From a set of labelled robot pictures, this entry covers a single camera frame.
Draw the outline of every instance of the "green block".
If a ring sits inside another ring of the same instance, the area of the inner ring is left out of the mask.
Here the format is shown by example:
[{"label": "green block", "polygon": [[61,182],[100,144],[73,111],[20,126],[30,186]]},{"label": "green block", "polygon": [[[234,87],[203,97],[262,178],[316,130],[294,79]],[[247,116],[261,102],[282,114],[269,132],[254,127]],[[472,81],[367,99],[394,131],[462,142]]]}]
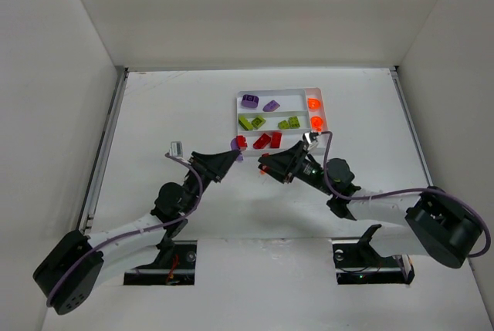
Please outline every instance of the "green block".
[{"label": "green block", "polygon": [[288,122],[290,124],[290,128],[300,128],[300,123],[299,123],[298,117],[289,117]]},{"label": "green block", "polygon": [[279,129],[289,129],[290,128],[290,124],[288,124],[288,121],[286,121],[286,120],[280,121],[278,123],[278,128]]},{"label": "green block", "polygon": [[266,119],[261,117],[260,115],[257,116],[253,121],[252,121],[252,126],[256,129],[259,129],[262,127],[262,125],[266,122]]},{"label": "green block", "polygon": [[239,124],[245,130],[254,130],[254,127],[252,126],[252,124],[245,117],[242,117],[242,116],[239,117]]}]

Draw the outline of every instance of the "table surface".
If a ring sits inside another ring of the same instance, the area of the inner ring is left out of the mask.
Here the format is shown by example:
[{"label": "table surface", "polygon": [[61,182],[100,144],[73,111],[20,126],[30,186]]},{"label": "table surface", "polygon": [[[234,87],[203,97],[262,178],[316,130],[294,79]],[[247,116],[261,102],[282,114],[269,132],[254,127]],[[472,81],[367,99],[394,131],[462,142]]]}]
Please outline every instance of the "table surface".
[{"label": "table surface", "polygon": [[[331,156],[348,161],[356,184],[374,191],[427,184],[388,69],[131,73],[93,231],[139,218],[154,207],[162,184],[181,183],[186,170],[164,157],[171,141],[182,141],[186,157],[229,150],[237,92],[303,87],[321,89],[334,132]],[[301,181],[280,184],[257,165],[256,157],[246,158],[211,184],[178,238],[344,237],[369,226],[337,218],[326,195]]]},{"label": "table surface", "polygon": [[[298,87],[321,88],[331,154],[349,161],[358,184],[426,185],[387,69],[131,73],[93,231],[149,212],[163,183],[181,181],[184,168],[164,158],[172,140],[187,155],[229,149],[238,91]],[[370,223],[336,218],[320,192],[281,185],[256,165],[235,164],[210,186],[178,236],[198,239],[194,286],[121,286],[119,276],[75,312],[49,310],[43,330],[492,329],[468,263],[453,270],[413,257],[410,286],[337,285],[327,237],[361,235]]]}]

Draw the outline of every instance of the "white tray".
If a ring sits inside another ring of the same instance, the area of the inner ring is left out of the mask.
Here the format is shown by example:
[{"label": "white tray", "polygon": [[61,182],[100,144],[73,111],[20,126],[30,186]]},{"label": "white tray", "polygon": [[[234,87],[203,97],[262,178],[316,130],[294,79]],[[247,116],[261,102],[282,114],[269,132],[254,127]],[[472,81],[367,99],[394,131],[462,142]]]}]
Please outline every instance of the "white tray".
[{"label": "white tray", "polygon": [[[259,104],[257,108],[250,109],[242,106],[242,97],[245,94],[252,94],[259,98]],[[307,107],[307,99],[316,98],[320,101],[321,106],[318,110],[309,110]],[[279,108],[273,112],[265,113],[262,111],[264,106],[271,100],[275,100],[279,103]],[[239,117],[244,116],[248,121],[254,120],[258,115],[266,119],[266,122],[259,128],[254,130],[245,130],[239,124]],[[310,125],[311,117],[320,117],[323,119],[324,124],[321,127],[322,130],[328,130],[328,123],[326,119],[326,113],[324,112],[324,103],[321,90],[319,88],[300,88],[300,89],[287,89],[287,90],[246,90],[237,94],[237,135],[242,135],[247,140],[247,150],[242,152],[242,155],[248,156],[260,156],[266,153],[275,153],[282,150],[291,148],[296,142],[302,139],[302,134],[312,130]],[[298,117],[300,122],[300,128],[298,129],[279,129],[278,123],[287,120],[289,117]],[[279,148],[270,148],[270,145],[256,150],[253,144],[264,133],[272,136],[272,132],[281,132],[282,139]],[[315,154],[322,154],[326,142],[320,137],[320,142],[313,151]]]}]

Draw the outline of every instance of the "purple block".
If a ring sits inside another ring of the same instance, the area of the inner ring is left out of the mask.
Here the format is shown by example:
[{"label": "purple block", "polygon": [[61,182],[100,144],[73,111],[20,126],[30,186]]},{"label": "purple block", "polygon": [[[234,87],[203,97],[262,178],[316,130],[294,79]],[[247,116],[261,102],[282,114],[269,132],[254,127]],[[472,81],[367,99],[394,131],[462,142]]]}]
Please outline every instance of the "purple block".
[{"label": "purple block", "polygon": [[249,109],[256,109],[259,105],[259,97],[253,96],[252,94],[244,94],[242,97],[242,106],[248,107]]},{"label": "purple block", "polygon": [[278,107],[279,107],[279,103],[277,103],[275,100],[273,100],[273,101],[269,101],[264,106],[262,111],[264,111],[265,113],[271,113],[272,111],[276,110]]},{"label": "purple block", "polygon": [[[232,148],[232,150],[240,150],[239,144],[237,144],[237,138],[232,139],[232,142],[230,142],[230,147]],[[237,161],[243,160],[244,157],[242,156],[242,154],[240,154],[239,157],[237,157]]]}]

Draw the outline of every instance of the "screw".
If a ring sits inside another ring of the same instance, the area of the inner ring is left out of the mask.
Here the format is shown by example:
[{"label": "screw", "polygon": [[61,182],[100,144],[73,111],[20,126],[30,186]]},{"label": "screw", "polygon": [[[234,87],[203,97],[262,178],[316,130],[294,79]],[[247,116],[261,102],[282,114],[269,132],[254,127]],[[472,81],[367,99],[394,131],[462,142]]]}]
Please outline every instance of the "screw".
[{"label": "screw", "polygon": [[187,261],[188,262],[195,262],[195,252],[188,252],[187,253]]},{"label": "screw", "polygon": [[343,250],[341,250],[340,248],[337,249],[335,252],[334,252],[334,258],[338,261],[338,262],[341,262],[342,260],[344,260],[345,258],[343,257]]}]

